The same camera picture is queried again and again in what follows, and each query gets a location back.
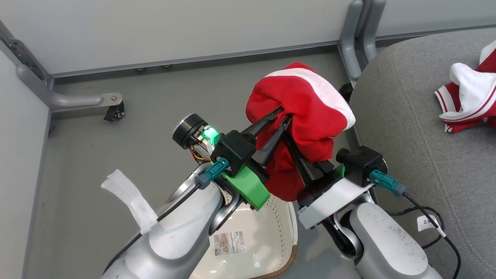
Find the green light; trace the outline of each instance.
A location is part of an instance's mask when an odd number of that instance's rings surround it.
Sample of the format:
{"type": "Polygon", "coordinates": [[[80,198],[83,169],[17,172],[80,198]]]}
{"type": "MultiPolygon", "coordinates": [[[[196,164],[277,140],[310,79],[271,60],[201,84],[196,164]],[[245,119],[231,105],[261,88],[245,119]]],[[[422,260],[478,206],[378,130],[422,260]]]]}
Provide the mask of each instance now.
{"type": "Polygon", "coordinates": [[[215,146],[218,140],[219,132],[217,132],[213,127],[209,127],[208,129],[203,130],[203,133],[201,133],[201,136],[204,138],[207,138],[212,142],[212,145],[215,146]]]}

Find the sticker on basket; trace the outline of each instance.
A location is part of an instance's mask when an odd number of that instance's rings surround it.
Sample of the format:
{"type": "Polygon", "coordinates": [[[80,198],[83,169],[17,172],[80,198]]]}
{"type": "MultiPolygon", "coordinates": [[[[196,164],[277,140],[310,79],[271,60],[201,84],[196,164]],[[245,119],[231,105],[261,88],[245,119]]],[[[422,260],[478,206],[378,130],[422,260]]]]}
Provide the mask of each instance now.
{"type": "Polygon", "coordinates": [[[214,234],[214,251],[216,256],[246,253],[245,234],[242,230],[214,234]]]}
{"type": "MultiPolygon", "coordinates": [[[[437,222],[436,218],[433,215],[429,215],[433,221],[439,226],[439,223],[437,222]]],[[[428,228],[434,228],[434,225],[427,219],[425,215],[422,215],[417,218],[417,226],[419,227],[419,231],[428,229],[428,228]]]]}

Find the cable connector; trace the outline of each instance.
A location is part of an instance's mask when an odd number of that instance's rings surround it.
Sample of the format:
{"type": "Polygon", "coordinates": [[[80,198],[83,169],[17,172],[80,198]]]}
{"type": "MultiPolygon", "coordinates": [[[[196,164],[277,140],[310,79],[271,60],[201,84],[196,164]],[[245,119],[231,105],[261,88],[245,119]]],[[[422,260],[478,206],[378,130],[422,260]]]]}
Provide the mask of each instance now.
{"type": "Polygon", "coordinates": [[[217,162],[213,163],[205,173],[200,174],[195,180],[195,184],[200,184],[200,189],[205,189],[214,179],[222,175],[222,173],[229,167],[229,162],[221,157],[217,162]]]}
{"type": "Polygon", "coordinates": [[[371,172],[371,183],[378,187],[388,189],[399,198],[406,192],[406,186],[399,184],[398,180],[378,170],[371,172]]]}

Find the laundry basket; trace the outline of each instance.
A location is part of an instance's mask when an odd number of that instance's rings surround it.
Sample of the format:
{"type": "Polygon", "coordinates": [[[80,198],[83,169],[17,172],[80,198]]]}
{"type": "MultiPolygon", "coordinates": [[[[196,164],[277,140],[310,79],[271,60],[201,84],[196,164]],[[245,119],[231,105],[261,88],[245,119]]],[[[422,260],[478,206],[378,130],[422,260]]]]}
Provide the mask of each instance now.
{"type": "MultiPolygon", "coordinates": [[[[229,195],[223,192],[226,201],[229,195]]],[[[210,247],[190,279],[268,279],[296,257],[298,229],[293,205],[276,196],[259,211],[241,204],[210,236],[210,247]]]]}

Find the gray sofa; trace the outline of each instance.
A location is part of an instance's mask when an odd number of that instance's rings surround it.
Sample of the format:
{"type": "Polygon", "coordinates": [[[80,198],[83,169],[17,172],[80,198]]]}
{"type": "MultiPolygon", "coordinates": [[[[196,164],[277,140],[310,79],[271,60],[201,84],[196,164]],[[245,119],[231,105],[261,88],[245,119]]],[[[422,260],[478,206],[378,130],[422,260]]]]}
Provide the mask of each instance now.
{"type": "MultiPolygon", "coordinates": [[[[496,279],[496,131],[479,126],[444,132],[434,96],[461,62],[473,69],[496,29],[459,31],[407,40],[382,51],[364,70],[351,96],[360,144],[381,152],[389,174],[422,205],[437,209],[462,258],[458,278],[496,279]]],[[[388,211],[412,207],[377,190],[388,211]]],[[[395,219],[421,245],[433,230],[417,231],[419,211],[395,219]]],[[[429,263],[452,278],[456,256],[441,240],[426,249],[429,263]]]]}

